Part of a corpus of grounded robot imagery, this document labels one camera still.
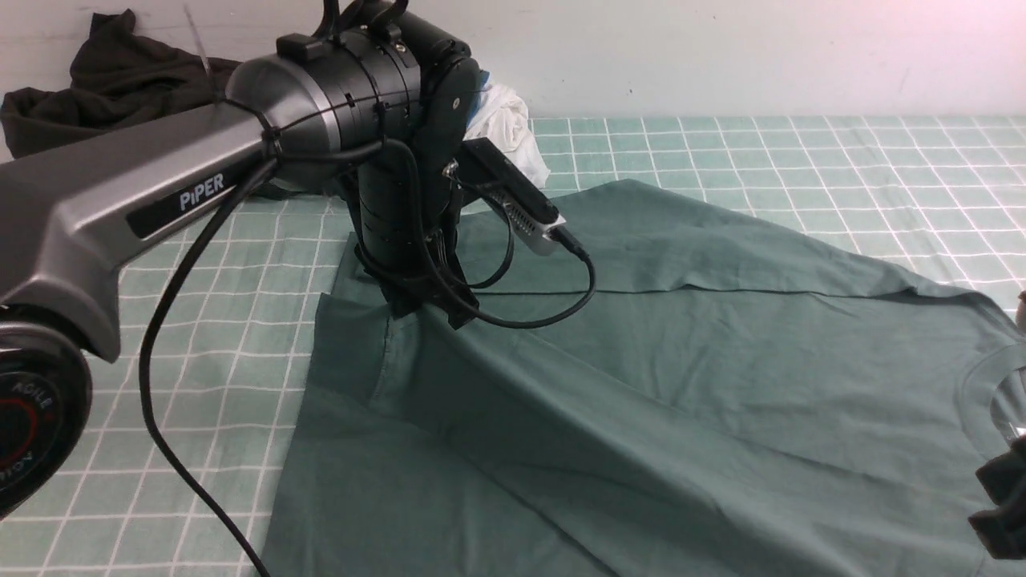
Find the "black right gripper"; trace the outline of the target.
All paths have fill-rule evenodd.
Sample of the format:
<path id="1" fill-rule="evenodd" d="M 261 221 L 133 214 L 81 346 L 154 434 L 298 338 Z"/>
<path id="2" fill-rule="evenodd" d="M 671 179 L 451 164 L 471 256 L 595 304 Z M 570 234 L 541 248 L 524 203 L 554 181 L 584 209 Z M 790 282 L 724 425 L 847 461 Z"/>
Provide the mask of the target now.
<path id="1" fill-rule="evenodd" d="M 996 505 L 968 518 L 990 556 L 1000 561 L 1025 559 L 1025 438 L 976 471 L 987 496 Z"/>

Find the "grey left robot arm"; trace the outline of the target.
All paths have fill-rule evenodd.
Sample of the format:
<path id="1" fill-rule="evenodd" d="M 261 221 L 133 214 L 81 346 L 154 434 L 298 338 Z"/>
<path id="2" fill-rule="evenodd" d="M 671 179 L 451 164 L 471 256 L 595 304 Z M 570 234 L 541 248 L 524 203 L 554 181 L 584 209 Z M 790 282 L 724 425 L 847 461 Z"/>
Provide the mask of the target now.
<path id="1" fill-rule="evenodd" d="M 453 238 L 444 171 L 483 86 L 471 48 L 406 1 L 324 4 L 311 36 L 234 70 L 207 106 L 2 167 L 2 514 L 60 470 L 91 412 L 85 355 L 121 354 L 119 273 L 244 186 L 344 180 L 388 298 L 438 301 L 415 226 Z"/>

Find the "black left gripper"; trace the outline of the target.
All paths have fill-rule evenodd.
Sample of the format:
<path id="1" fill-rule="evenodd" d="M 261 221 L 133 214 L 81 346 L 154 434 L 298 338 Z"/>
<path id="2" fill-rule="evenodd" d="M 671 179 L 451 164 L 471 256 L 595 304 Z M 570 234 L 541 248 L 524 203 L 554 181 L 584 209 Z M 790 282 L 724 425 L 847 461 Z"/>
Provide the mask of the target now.
<path id="1" fill-rule="evenodd" d="M 392 317 L 433 305 L 461 329 L 473 321 L 477 299 L 464 286 L 457 248 L 464 195 L 440 169 L 381 152 L 345 184 L 353 211 L 357 260 L 380 286 Z"/>

